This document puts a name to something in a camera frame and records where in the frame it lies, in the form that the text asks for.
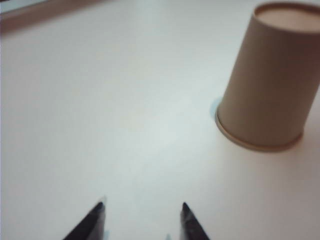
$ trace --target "white surface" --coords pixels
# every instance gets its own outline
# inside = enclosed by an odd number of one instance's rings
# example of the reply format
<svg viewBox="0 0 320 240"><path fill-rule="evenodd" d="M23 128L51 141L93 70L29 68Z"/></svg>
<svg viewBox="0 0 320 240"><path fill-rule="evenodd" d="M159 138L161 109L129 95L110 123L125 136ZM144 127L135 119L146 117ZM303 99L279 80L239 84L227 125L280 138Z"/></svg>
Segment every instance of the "white surface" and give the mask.
<svg viewBox="0 0 320 240"><path fill-rule="evenodd" d="M38 4L47 0L7 0L1 2L1 13L23 8L32 4Z"/></svg>
<svg viewBox="0 0 320 240"><path fill-rule="evenodd" d="M258 2L101 1L3 34L2 238L62 239L106 195L110 240L179 239L183 201L214 240L319 240L319 94L281 153L210 115Z"/></svg>

